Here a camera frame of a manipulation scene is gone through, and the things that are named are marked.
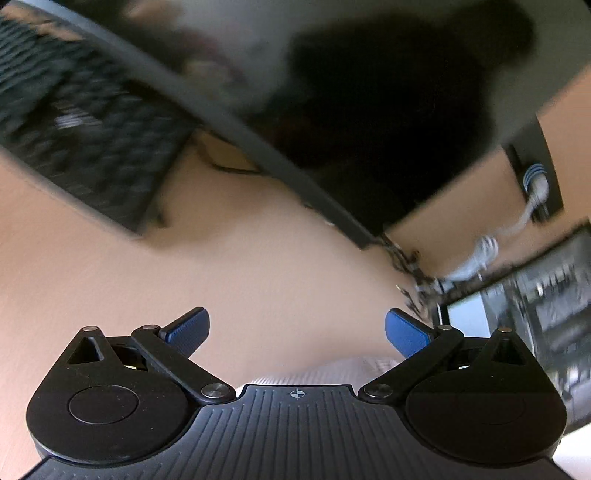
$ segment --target monitor screen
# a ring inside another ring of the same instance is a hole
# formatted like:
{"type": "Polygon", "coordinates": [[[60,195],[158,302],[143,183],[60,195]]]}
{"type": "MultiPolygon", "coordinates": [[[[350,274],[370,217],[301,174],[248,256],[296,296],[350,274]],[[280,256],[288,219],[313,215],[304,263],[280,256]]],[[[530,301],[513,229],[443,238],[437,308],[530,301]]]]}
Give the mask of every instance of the monitor screen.
{"type": "Polygon", "coordinates": [[[583,0],[56,2],[232,112],[374,235],[508,141],[591,54],[583,0]]]}
{"type": "Polygon", "coordinates": [[[513,328],[561,393],[567,431],[591,421],[591,228],[446,310],[466,336],[513,328]]]}

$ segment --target metal pivot screw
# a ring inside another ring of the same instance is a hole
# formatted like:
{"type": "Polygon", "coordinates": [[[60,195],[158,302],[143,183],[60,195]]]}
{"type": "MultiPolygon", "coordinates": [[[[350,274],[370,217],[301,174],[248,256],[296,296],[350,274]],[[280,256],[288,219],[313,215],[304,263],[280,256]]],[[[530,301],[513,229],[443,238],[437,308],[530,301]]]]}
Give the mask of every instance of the metal pivot screw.
{"type": "Polygon", "coordinates": [[[388,398],[392,395],[392,387],[384,383],[365,385],[363,391],[371,398],[388,398]]]}
{"type": "Polygon", "coordinates": [[[223,383],[210,383],[201,389],[201,395],[207,398],[226,398],[230,393],[230,387],[223,383]]]}

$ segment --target computer monitor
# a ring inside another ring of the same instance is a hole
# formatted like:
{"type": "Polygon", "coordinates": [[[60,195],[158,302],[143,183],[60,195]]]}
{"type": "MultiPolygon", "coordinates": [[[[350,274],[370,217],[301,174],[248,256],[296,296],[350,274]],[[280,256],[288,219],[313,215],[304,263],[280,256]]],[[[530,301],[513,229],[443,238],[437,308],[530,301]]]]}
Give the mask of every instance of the computer monitor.
{"type": "Polygon", "coordinates": [[[440,306],[442,323],[517,332],[561,393],[567,432],[591,422],[591,225],[481,290],[440,306]]]}
{"type": "Polygon", "coordinates": [[[583,0],[21,0],[201,118],[360,247],[588,62],[583,0]]]}

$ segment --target ribbed black surface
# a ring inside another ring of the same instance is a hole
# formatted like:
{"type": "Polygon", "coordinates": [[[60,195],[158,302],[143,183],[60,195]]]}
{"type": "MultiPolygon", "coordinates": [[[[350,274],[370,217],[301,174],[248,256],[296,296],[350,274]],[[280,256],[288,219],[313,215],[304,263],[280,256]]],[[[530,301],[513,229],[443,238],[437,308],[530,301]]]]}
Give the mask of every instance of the ribbed black surface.
{"type": "Polygon", "coordinates": [[[250,386],[233,403],[202,408],[178,442],[142,462],[90,469],[49,459],[25,478],[566,480],[569,477],[549,460],[511,469],[486,469],[443,458],[419,444],[392,408],[363,403],[353,397],[348,387],[250,386]],[[304,395],[294,398],[291,393],[298,390],[304,395]]]}
{"type": "Polygon", "coordinates": [[[195,126],[86,41],[0,15],[0,144],[92,209],[141,229],[195,126]]]}

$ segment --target crosshair marking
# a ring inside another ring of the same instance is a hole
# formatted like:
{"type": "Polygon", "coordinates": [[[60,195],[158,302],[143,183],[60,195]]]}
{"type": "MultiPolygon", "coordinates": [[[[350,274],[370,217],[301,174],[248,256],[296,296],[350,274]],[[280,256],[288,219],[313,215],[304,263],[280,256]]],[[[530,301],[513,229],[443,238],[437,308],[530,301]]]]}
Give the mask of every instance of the crosshair marking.
{"type": "Polygon", "coordinates": [[[293,392],[289,392],[288,395],[294,397],[296,400],[299,400],[304,395],[307,395],[307,393],[302,392],[302,390],[294,390],[293,392]]]}

